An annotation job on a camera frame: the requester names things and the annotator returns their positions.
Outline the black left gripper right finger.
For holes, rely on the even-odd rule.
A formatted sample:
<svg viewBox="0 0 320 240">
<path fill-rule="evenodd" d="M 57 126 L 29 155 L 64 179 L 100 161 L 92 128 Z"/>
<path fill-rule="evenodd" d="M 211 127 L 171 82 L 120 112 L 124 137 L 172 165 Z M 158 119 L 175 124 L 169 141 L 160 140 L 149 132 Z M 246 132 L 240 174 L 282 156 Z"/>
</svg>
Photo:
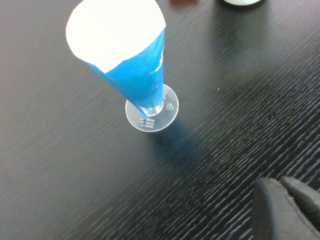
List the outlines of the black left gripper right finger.
<svg viewBox="0 0 320 240">
<path fill-rule="evenodd" d="M 290 176 L 282 177 L 281 184 L 312 226 L 320 231 L 320 193 Z"/>
</svg>

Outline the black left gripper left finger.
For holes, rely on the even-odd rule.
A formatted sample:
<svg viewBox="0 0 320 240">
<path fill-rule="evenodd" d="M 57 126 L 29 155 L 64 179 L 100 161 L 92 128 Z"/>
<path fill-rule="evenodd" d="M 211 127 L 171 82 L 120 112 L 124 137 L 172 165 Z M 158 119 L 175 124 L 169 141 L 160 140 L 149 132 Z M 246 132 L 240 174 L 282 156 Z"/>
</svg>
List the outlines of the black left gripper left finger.
<svg viewBox="0 0 320 240">
<path fill-rule="evenodd" d="M 320 238 L 320 232 L 304 217 L 281 180 L 259 178 L 255 181 L 250 219 L 255 240 Z"/>
</svg>

